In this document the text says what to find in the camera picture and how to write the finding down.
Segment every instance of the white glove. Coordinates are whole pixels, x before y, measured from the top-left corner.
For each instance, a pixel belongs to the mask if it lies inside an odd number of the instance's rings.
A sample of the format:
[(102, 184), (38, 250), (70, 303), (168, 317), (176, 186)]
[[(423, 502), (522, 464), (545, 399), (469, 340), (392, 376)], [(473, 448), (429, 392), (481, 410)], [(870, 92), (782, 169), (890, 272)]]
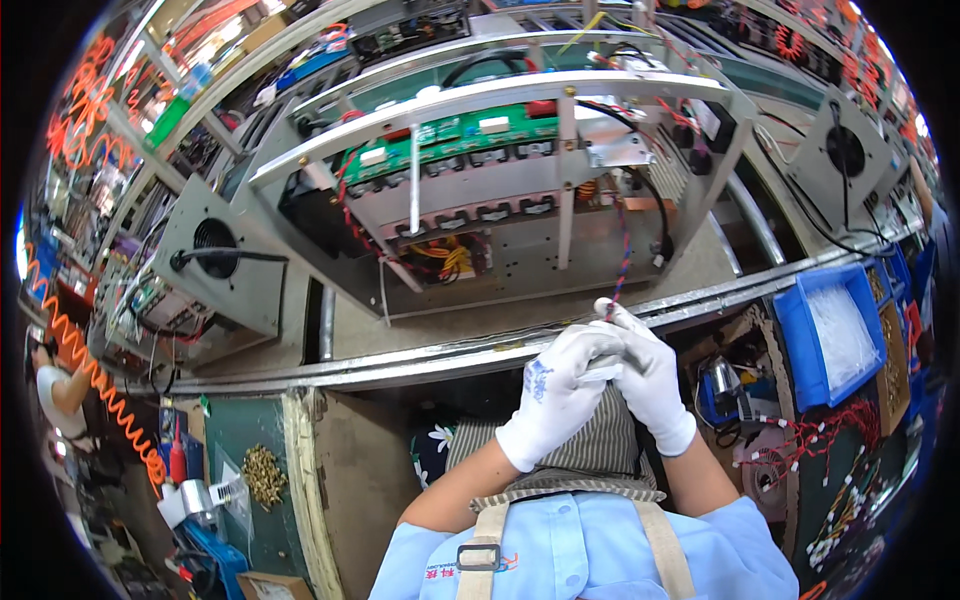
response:
[(593, 416), (607, 385), (606, 380), (585, 376), (588, 362), (601, 354), (621, 354), (623, 349), (623, 342), (613, 332), (571, 325), (527, 363), (520, 408), (495, 432), (514, 467), (529, 472), (537, 461), (580, 431)]
[[(598, 299), (593, 310), (606, 318), (611, 302)], [(612, 324), (594, 321), (591, 325), (616, 332), (626, 345), (623, 373), (616, 379), (616, 387), (630, 412), (650, 430), (657, 451), (663, 456), (686, 452), (697, 431), (697, 420), (680, 399), (676, 352), (619, 304), (614, 305)]]

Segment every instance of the twisted red and blue wire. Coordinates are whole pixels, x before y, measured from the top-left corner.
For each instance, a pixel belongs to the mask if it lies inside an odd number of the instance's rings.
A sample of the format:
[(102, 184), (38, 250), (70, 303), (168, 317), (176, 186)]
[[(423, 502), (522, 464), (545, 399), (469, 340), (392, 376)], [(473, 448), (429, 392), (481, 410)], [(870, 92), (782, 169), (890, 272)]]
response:
[(613, 307), (620, 302), (620, 291), (623, 289), (623, 281), (627, 278), (627, 269), (630, 267), (630, 255), (633, 253), (633, 247), (630, 243), (630, 230), (627, 229), (627, 217), (624, 213), (623, 199), (616, 194), (614, 200), (616, 205), (616, 219), (620, 222), (620, 231), (623, 233), (623, 262), (620, 264), (620, 274), (616, 278), (616, 284), (613, 286), (613, 302), (607, 305), (607, 316), (604, 321), (609, 323), (613, 319)]

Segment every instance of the light blue shirt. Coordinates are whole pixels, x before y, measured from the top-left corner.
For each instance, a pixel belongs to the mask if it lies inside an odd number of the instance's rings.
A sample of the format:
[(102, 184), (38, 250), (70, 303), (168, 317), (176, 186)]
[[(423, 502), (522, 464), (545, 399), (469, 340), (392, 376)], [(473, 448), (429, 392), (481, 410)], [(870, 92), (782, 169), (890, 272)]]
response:
[[(754, 501), (742, 497), (699, 518), (667, 513), (698, 599), (796, 600), (797, 576)], [(473, 537), (403, 523), (394, 531), (371, 599), (457, 595), (457, 548)], [(559, 493), (507, 512), (493, 598), (658, 599), (650, 544), (629, 499), (607, 492)]]

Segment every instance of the circuit board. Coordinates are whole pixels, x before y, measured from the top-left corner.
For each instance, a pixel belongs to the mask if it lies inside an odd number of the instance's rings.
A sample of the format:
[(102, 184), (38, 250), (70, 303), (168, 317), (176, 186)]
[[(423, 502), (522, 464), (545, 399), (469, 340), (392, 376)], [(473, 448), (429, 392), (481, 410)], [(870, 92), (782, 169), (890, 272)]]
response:
[[(504, 131), (483, 133), (481, 122), (506, 117)], [(553, 140), (557, 137), (559, 120), (553, 116), (531, 118), (525, 105), (486, 108), (466, 112), (458, 116), (429, 121), (420, 126), (420, 164), (486, 150), (500, 148), (518, 142)], [(410, 166), (410, 136), (403, 135), (390, 140), (377, 139), (357, 151), (356, 158), (344, 173), (344, 182), (354, 185), (378, 177), (403, 171)], [(382, 161), (363, 165), (366, 153), (383, 149)]]

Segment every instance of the fan grill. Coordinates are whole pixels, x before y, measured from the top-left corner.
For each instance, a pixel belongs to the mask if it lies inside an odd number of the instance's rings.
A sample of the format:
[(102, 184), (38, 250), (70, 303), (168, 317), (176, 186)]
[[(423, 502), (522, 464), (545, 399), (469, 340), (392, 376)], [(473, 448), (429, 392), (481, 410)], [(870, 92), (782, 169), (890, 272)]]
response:
[[(236, 248), (236, 240), (227, 224), (220, 219), (203, 219), (193, 232), (193, 247), (200, 248)], [(239, 259), (236, 256), (200, 256), (197, 264), (204, 273), (215, 279), (227, 279), (237, 270)]]

